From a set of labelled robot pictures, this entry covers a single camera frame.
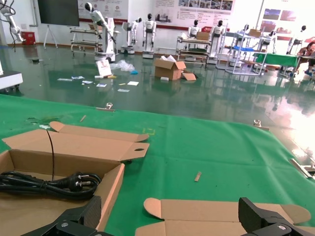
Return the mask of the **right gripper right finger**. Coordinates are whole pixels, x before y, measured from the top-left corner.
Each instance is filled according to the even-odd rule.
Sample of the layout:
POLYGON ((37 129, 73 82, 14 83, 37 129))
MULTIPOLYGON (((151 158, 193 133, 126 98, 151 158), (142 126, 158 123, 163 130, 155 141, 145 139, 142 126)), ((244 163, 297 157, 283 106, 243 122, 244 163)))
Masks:
POLYGON ((238 218, 247 236, 312 236, 275 211, 257 207, 248 198, 238 202, 238 218))

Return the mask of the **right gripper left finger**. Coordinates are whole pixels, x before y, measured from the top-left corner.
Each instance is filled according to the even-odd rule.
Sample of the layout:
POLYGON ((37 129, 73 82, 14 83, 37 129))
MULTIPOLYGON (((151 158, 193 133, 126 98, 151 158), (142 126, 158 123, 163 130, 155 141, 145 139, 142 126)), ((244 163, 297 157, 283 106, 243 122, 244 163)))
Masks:
POLYGON ((101 218, 101 197, 94 196, 81 207, 65 210, 54 222, 26 236, 102 236, 96 227, 101 218))

